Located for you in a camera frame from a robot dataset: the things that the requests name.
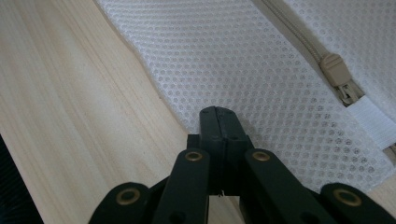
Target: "white fabric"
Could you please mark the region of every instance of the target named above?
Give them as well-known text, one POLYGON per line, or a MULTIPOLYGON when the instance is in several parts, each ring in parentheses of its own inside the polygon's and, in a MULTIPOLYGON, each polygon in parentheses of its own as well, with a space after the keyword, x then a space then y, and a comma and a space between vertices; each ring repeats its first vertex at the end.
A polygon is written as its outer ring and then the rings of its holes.
POLYGON ((223 106, 313 190, 329 182, 367 190, 393 173, 327 81, 252 2, 98 3, 191 133, 201 109, 223 106))
POLYGON ((396 143, 396 123, 378 109, 367 96, 360 98, 347 110, 373 138, 378 148, 384 149, 396 143))
POLYGON ((283 0, 396 122, 396 1, 283 0))

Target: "white fabric tag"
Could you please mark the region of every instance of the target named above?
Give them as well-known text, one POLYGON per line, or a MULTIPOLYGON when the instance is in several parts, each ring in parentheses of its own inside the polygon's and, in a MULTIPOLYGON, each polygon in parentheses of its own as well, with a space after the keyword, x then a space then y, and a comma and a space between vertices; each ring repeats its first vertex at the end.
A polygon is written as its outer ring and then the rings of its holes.
POLYGON ((373 138, 379 148, 384 149, 396 142, 396 123, 373 104, 367 96, 361 97, 347 110, 373 138))

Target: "wooden floor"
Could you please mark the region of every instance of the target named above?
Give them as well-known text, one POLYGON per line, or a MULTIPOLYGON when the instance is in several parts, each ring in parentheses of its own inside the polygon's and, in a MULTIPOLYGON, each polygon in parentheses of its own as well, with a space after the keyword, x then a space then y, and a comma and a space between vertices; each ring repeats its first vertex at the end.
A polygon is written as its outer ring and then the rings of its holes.
MULTIPOLYGON (((0 1, 0 133, 46 223, 87 223, 120 183, 152 186, 186 146, 92 0, 0 1)), ((396 177, 369 193, 396 216, 396 177)), ((242 223, 211 198, 209 223, 242 223)))

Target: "wood grain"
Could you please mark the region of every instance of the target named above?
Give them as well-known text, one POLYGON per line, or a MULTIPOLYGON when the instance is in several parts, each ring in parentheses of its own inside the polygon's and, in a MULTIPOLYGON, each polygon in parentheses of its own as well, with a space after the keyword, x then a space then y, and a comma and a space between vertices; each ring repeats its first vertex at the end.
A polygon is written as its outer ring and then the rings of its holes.
MULTIPOLYGON (((0 1, 0 133, 46 223, 169 175, 186 131, 91 0, 0 1)), ((395 216, 393 177, 370 195, 395 216)), ((211 198, 209 223, 242 223, 211 198)))

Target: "zipper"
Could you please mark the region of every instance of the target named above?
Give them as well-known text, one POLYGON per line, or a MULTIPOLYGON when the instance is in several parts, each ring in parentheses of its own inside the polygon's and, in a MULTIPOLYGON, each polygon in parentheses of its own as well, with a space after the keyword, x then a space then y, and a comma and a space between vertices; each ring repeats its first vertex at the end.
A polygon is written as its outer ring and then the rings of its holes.
POLYGON ((279 0, 257 1, 261 1, 307 49, 319 65, 323 75, 338 92, 344 106, 352 105, 364 96, 364 92, 353 81, 341 56, 330 53, 304 26, 299 25, 301 22, 291 10, 287 11, 289 7, 286 4, 279 0))

